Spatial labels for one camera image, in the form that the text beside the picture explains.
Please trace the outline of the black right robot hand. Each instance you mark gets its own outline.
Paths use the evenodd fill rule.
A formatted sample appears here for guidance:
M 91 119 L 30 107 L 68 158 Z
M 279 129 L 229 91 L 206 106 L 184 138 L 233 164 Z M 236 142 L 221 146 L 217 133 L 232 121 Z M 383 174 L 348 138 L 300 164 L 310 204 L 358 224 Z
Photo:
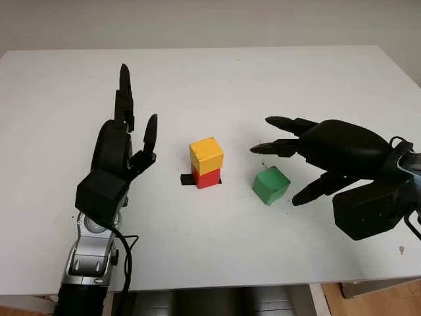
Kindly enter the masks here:
M 271 116 L 265 121 L 292 133 L 294 139 L 278 139 L 258 144 L 251 152 L 291 157 L 296 153 L 305 161 L 325 171 L 293 199 L 294 206 L 329 196 L 361 179 L 373 180 L 392 151 L 376 133 L 341 120 L 313 122 L 306 119 Z

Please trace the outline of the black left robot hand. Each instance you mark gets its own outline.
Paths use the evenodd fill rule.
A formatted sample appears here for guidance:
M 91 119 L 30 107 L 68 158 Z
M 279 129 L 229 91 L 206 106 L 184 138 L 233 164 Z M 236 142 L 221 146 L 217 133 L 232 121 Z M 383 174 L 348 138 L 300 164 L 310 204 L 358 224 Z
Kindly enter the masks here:
M 91 169 L 102 169 L 131 182 L 156 161 L 158 116 L 151 115 L 143 138 L 142 150 L 132 153 L 131 132 L 134 131 L 134 99 L 130 71 L 126 64 L 120 67 L 119 88 L 115 93 L 114 118 L 106 121 L 99 132 Z

